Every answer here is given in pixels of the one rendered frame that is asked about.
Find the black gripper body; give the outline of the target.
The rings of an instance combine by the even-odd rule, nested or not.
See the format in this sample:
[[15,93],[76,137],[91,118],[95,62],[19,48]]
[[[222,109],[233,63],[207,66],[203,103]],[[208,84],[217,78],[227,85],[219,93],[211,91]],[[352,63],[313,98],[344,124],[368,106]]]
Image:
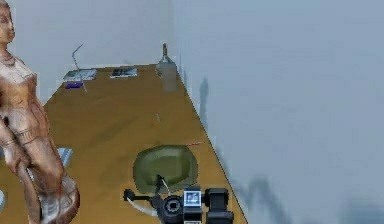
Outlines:
[[183,224],[182,198],[169,194],[165,199],[160,196],[160,189],[168,186],[160,175],[156,177],[155,193],[150,199],[150,204],[156,211],[160,224]]

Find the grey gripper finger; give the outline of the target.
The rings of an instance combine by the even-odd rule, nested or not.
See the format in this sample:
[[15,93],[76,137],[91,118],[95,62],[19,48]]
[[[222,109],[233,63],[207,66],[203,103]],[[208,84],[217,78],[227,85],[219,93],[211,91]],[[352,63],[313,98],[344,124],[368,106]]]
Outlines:
[[125,201],[136,201],[136,200],[141,200],[141,201],[150,201],[151,197],[150,196],[144,196],[144,195],[136,195],[135,192],[131,189],[125,189],[123,192],[123,199]]
[[157,217],[157,211],[154,210],[154,209],[149,209],[149,208],[146,208],[146,207],[143,207],[143,206],[140,206],[138,204],[136,204],[134,201],[128,199],[128,202],[135,208],[137,209],[138,211],[140,212],[143,212],[149,216],[152,216],[152,217]]

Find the green bowl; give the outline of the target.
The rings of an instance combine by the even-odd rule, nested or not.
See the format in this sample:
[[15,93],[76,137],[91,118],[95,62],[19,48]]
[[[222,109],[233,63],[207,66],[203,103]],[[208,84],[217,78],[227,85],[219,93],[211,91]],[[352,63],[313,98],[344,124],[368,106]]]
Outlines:
[[161,194],[179,191],[196,183],[197,159],[186,145],[159,145],[138,153],[133,166],[136,189],[154,193],[158,175],[168,185],[160,189]]

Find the brown wooden table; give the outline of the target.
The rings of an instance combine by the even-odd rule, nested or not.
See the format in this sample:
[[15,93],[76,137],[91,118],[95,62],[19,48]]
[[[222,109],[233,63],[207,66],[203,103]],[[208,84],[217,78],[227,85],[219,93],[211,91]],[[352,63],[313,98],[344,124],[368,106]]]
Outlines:
[[152,65],[136,77],[113,79],[111,69],[97,72],[84,89],[59,88],[46,103],[55,147],[73,150],[67,173],[77,183],[80,207],[70,224],[159,224],[123,201],[135,186],[137,154],[162,144],[186,145],[195,155],[198,184],[230,186],[184,85],[164,92]]

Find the pale blue flat object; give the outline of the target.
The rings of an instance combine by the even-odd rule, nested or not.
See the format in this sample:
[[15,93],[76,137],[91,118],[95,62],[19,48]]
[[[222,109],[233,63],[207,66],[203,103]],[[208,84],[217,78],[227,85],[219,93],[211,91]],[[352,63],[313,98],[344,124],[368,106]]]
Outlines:
[[62,161],[63,166],[66,167],[71,160],[73,150],[70,148],[58,148],[57,151],[58,151],[58,154],[60,156],[60,159]]

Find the grey glass bottle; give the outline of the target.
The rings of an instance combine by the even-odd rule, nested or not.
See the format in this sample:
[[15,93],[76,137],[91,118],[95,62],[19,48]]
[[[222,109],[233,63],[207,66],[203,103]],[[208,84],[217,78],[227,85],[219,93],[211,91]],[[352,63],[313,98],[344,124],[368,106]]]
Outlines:
[[155,72],[161,79],[164,92],[175,92],[177,90],[177,66],[168,56],[166,43],[162,45],[162,58],[157,63]]

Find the brown wooden figure statue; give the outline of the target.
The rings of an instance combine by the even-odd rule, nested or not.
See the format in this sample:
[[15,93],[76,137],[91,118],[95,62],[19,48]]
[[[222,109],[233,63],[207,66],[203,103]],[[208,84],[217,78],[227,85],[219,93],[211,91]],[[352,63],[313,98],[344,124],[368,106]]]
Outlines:
[[37,74],[8,51],[14,37],[10,6],[0,0],[0,148],[22,183],[29,224],[69,224],[80,194],[50,135],[36,95]]

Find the thin grey bent rod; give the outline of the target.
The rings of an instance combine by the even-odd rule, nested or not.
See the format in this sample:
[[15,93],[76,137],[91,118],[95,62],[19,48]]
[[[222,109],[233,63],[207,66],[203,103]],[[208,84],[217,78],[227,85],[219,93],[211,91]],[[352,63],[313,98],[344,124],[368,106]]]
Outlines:
[[88,93],[88,90],[87,90],[87,87],[86,87],[86,84],[84,83],[84,80],[83,80],[83,76],[82,74],[80,73],[80,68],[79,68],[79,65],[78,65],[78,62],[77,62],[77,59],[76,59],[76,53],[81,49],[81,47],[83,46],[84,44],[80,44],[73,52],[72,52],[72,59],[73,59],[73,62],[74,62],[74,65],[77,69],[77,72],[79,73],[80,75],[80,81],[83,83],[83,89],[85,91],[85,93]]

